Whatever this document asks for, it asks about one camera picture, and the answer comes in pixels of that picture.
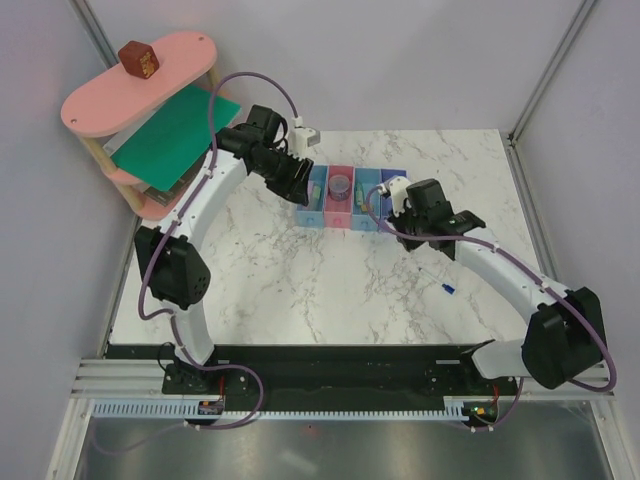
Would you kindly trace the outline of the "pink highlighter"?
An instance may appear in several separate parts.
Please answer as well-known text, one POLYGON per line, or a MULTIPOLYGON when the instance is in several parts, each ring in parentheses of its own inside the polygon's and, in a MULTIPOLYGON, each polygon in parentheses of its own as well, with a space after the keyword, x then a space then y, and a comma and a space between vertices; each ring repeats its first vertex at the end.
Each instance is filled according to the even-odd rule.
POLYGON ((323 197, 322 185, 320 183, 314 182, 311 189, 311 194, 310 194, 309 209, 318 210, 322 197, 323 197))

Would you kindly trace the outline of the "purple blue plastic bin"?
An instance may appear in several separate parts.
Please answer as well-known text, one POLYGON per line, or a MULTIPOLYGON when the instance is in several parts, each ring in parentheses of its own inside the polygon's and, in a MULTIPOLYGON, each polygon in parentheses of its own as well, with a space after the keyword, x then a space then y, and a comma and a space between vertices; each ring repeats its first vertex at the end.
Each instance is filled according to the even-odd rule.
MULTIPOLYGON (((385 180, 388 180, 388 179, 390 179, 391 177, 396 176, 396 175, 404 176, 404 177, 406 177, 406 178, 407 178, 407 176, 406 176, 406 172, 405 172, 404 170, 390 170, 390 169, 383 169, 383 170, 382 170, 382 176, 381 176, 382 183, 383 183, 385 180)), ((409 201, 409 198, 408 198, 408 202, 407 202, 407 205, 406 205, 406 210, 405 210, 405 212, 407 211, 407 209, 408 209, 409 207, 410 207, 410 201, 409 201)), ((382 218, 382 219, 384 219, 384 220, 385 220, 387 223, 389 223, 389 224, 392 224, 394 220, 398 220, 398 219, 399 219, 399 217, 393 217, 393 216, 386 217, 386 216, 384 216, 384 215, 381 213, 381 218, 382 218)))

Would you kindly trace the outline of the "small blue cup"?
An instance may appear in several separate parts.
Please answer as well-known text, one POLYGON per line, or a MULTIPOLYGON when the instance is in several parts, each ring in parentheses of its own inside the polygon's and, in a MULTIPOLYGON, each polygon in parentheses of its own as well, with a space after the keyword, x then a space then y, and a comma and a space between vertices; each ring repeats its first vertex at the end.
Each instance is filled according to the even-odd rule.
POLYGON ((335 202, 347 201, 351 196, 352 183, 348 176, 336 174, 328 180, 329 197, 335 202))

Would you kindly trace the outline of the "pink plastic bin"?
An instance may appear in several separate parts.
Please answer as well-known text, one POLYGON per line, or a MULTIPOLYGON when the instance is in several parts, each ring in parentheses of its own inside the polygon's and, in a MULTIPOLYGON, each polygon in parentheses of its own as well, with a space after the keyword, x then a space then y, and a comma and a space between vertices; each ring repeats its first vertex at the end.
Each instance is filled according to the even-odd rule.
POLYGON ((354 175, 355 169, 352 166, 328 167, 323 207, 326 228, 351 228, 354 175))

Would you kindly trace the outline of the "light blue plastic bin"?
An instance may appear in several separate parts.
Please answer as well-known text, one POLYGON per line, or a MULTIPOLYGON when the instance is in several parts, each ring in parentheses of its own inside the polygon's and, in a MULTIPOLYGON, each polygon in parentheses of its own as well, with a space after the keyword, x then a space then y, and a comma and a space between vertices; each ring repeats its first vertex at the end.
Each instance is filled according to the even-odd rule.
POLYGON ((356 231, 375 232, 378 224, 369 215, 373 211, 376 218, 380 216, 380 197, 377 192, 368 199, 370 190, 381 183, 381 170, 375 168, 356 167, 353 181, 353 207, 351 228, 356 231))

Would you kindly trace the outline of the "light green highlighter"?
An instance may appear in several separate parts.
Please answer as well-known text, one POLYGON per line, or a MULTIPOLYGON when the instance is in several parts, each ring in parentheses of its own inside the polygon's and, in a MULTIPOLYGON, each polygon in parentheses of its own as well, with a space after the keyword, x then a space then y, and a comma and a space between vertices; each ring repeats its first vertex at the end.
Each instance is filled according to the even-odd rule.
POLYGON ((357 182, 354 187, 354 204, 362 210, 365 208, 364 189, 361 183, 357 182))

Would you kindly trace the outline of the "blue capped white marker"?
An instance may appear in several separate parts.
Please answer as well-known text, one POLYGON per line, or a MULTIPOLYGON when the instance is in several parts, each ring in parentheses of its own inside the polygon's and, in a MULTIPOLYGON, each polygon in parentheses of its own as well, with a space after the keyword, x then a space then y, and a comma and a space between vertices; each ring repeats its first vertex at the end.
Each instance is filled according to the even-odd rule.
POLYGON ((431 272, 429 272, 427 269, 425 269, 425 268, 423 268, 423 267, 420 267, 420 268, 419 268, 419 271, 420 271, 422 274, 426 275, 429 279, 431 279, 431 280, 432 280, 433 282, 435 282, 437 285, 439 285, 439 286, 440 286, 440 287, 441 287, 445 292, 447 292, 449 295, 453 295, 453 294, 455 293, 456 289, 455 289, 452 285, 450 285, 450 284, 448 284, 448 283, 446 283, 446 282, 442 281, 439 277, 437 277, 436 275, 432 274, 432 273, 431 273, 431 272))

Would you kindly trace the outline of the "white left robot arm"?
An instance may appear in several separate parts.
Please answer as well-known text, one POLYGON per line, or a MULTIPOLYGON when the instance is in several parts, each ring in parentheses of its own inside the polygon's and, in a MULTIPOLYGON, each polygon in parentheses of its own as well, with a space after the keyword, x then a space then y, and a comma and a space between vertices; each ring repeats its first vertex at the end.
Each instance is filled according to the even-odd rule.
POLYGON ((250 174, 260 176, 276 196, 308 205, 313 163, 306 155, 319 141, 319 131, 305 126, 301 117, 288 124, 273 110, 255 105, 246 122, 214 135, 202 169, 175 211, 155 228, 136 232, 142 280, 138 303, 145 303, 146 294, 157 299, 174 337, 175 357, 165 369, 166 390, 185 380, 196 392, 208 393, 219 382, 218 367, 208 362, 215 345, 203 298, 211 273, 200 253, 211 223, 250 174))

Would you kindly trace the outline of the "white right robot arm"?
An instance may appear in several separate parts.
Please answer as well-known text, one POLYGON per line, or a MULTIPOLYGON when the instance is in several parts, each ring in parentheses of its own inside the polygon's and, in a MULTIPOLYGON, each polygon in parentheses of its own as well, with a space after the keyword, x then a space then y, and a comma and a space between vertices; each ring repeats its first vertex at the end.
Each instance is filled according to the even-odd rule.
POLYGON ((469 210, 455 212, 435 179, 395 176, 384 184, 388 222, 404 248, 423 244, 474 272, 500 294, 526 324, 523 338, 473 348, 458 381, 477 394, 498 377, 530 377, 553 390, 600 362, 610 364, 601 305, 586 287, 569 287, 507 252, 486 223, 469 210))

